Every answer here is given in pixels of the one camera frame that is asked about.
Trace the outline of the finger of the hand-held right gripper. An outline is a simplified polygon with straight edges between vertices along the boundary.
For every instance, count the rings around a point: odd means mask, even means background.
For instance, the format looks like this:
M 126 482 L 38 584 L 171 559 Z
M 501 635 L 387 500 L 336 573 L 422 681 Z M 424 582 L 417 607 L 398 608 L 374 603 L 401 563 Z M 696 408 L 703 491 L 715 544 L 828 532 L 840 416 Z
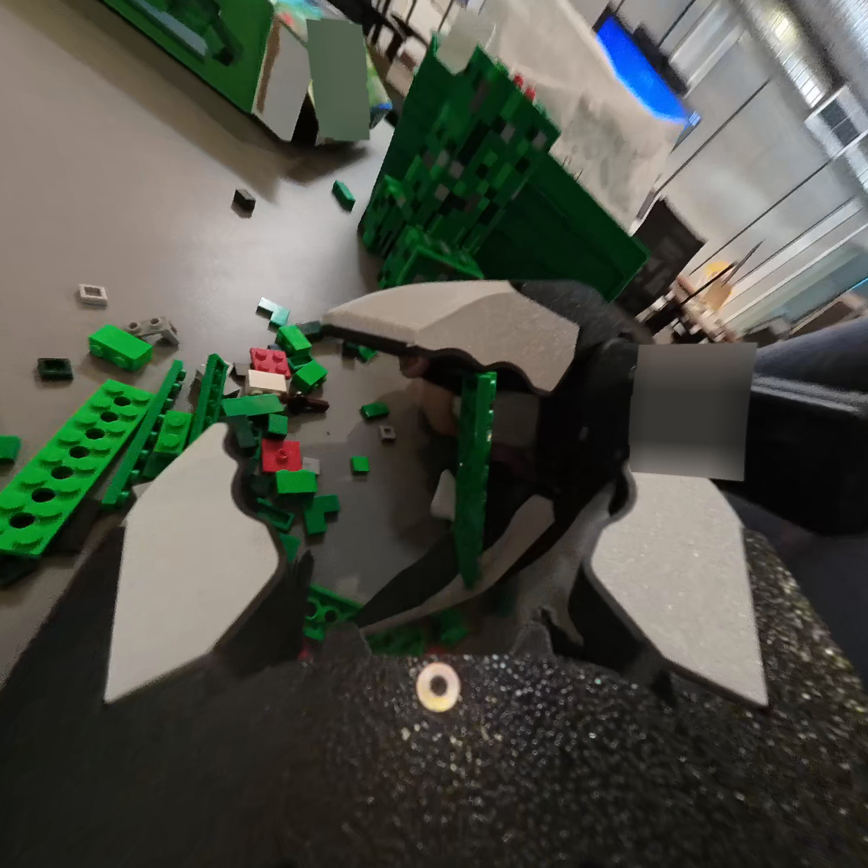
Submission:
M 483 551 L 482 575 L 473 588 L 467 587 L 461 576 L 457 576 L 425 602 L 389 617 L 378 617 L 370 627 L 399 627 L 482 595 L 505 577 L 554 522 L 553 502 L 541 495 L 533 495 L 516 511 L 502 536 L 491 548 Z
M 507 281 L 415 283 L 372 292 L 320 318 L 324 334 L 426 359 L 433 373 L 504 373 L 551 394 L 576 356 L 580 326 Z

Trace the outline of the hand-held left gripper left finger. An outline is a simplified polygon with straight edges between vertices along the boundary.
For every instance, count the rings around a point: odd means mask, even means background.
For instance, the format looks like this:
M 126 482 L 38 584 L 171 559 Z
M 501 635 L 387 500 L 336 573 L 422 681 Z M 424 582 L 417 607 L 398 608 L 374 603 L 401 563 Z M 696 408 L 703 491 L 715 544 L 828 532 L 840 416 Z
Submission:
M 230 433 L 208 428 L 126 516 L 106 704 L 209 656 L 277 576 L 273 533 L 236 501 Z

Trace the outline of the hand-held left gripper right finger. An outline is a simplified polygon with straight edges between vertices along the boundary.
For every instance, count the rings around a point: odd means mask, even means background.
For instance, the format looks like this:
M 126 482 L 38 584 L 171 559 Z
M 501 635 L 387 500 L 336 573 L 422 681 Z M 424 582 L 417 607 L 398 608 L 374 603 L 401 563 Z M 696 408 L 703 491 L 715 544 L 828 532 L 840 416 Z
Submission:
M 706 478 L 623 477 L 626 503 L 600 531 L 587 575 L 639 640 L 648 661 L 636 672 L 663 670 L 765 708 L 741 520 Z

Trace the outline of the long green toy plate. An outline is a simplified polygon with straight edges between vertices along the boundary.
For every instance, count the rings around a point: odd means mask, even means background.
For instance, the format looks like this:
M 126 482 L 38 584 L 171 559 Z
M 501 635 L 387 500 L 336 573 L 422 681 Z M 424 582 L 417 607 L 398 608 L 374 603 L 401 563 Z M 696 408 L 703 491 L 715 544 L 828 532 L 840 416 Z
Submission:
M 496 380 L 494 372 L 467 375 L 462 380 L 452 536 L 458 572 L 469 589 L 478 584 L 482 571 Z

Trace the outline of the narrow green toy strip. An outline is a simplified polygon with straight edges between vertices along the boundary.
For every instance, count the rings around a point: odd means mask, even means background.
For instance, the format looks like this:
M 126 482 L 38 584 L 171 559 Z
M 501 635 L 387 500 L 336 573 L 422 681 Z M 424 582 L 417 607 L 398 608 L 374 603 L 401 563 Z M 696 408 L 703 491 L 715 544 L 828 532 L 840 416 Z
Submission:
M 208 356 L 200 378 L 200 388 L 189 429 L 188 445 L 193 444 L 220 418 L 222 400 L 229 366 L 223 358 L 212 353 Z
M 174 361 L 149 402 L 146 412 L 108 483 L 100 502 L 103 511 L 113 511 L 127 505 L 133 488 L 144 479 L 147 460 L 154 450 L 166 413 L 179 396 L 187 371 L 181 360 Z

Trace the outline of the green pixel brick model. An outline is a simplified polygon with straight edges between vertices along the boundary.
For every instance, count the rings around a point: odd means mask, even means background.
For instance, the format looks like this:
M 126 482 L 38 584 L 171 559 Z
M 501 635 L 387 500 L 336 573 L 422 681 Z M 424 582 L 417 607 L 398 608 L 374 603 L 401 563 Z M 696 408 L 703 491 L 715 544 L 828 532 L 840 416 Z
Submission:
M 479 47 L 456 73 L 442 56 L 434 37 L 359 223 L 379 288 L 571 279 L 617 298 L 648 250 L 550 154 L 533 89 Z

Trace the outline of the wide green plate with holes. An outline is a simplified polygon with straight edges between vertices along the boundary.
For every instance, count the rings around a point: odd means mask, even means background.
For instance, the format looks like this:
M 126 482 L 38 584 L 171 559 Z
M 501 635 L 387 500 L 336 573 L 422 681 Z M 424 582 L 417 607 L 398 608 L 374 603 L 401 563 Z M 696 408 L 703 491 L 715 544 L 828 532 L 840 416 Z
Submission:
M 153 393 L 107 380 L 1 493 L 1 552 L 38 557 L 135 432 Z

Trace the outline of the pile of small toy bricks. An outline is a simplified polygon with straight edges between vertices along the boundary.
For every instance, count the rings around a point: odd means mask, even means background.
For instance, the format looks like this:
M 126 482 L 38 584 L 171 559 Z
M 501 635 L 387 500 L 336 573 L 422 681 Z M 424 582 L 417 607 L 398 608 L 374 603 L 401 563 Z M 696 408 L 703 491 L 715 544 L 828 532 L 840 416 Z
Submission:
M 351 552 L 379 549 L 406 500 L 406 381 L 393 356 L 344 358 L 338 339 L 326 338 L 309 367 L 325 375 L 310 394 L 229 399 L 233 409 L 258 411 L 218 422 L 241 462 L 236 501 L 271 530 L 282 557 L 304 540 L 320 545 L 334 522 Z

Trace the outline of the black box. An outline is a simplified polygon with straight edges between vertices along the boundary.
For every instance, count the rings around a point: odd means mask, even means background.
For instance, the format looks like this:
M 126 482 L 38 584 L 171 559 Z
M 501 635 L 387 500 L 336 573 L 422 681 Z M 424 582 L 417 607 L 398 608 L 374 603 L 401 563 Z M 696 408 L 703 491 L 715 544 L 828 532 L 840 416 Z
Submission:
M 648 211 L 638 226 L 634 239 L 648 251 L 645 265 L 624 288 L 618 304 L 629 314 L 637 315 L 665 295 L 676 278 L 706 243 L 693 227 L 672 210 L 662 198 Z

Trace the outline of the green two-stud brick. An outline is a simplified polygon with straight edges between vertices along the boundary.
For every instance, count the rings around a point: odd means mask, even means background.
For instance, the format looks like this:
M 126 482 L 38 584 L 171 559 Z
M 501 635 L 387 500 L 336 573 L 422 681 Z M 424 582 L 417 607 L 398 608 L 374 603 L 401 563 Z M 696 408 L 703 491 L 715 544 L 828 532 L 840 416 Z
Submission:
M 91 355 L 130 373 L 150 363 L 154 353 L 149 342 L 111 324 L 91 333 L 88 343 Z

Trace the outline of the dark blue trousers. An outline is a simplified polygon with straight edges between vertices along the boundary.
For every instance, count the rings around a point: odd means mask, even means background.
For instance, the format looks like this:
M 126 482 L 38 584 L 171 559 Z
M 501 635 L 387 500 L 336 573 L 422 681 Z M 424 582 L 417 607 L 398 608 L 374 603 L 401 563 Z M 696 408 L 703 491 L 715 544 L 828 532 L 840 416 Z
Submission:
M 759 349 L 754 374 L 867 395 L 867 318 Z

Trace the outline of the blue screen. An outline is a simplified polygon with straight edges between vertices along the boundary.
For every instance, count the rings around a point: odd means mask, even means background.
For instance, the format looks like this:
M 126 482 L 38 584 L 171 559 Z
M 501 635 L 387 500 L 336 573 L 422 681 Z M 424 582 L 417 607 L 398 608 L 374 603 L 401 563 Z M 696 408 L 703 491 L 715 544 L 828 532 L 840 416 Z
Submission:
M 700 124 L 700 114 L 689 105 L 687 80 L 644 26 L 629 29 L 607 5 L 593 30 L 616 77 L 649 113 L 674 123 L 684 134 Z

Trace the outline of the green cardboard box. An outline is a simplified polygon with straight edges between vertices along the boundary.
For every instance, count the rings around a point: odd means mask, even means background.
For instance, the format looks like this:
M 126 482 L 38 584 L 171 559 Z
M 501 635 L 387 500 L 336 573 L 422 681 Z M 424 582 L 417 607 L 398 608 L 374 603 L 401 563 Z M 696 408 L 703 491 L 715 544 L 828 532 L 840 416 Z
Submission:
M 321 131 L 308 51 L 310 22 L 349 21 L 361 31 L 369 128 L 393 110 L 366 44 L 378 14 L 370 2 L 106 1 L 104 5 L 277 140 L 305 145 L 359 139 L 326 136 Z

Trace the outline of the grey bracket brick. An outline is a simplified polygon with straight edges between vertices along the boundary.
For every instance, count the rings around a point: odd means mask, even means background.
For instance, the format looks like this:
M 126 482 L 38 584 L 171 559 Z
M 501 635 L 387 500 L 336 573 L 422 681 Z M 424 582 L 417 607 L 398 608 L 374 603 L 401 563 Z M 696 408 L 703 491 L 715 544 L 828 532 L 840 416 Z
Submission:
M 165 316 L 130 321 L 124 330 L 141 340 L 156 338 L 164 344 L 174 347 L 179 345 L 178 331 Z

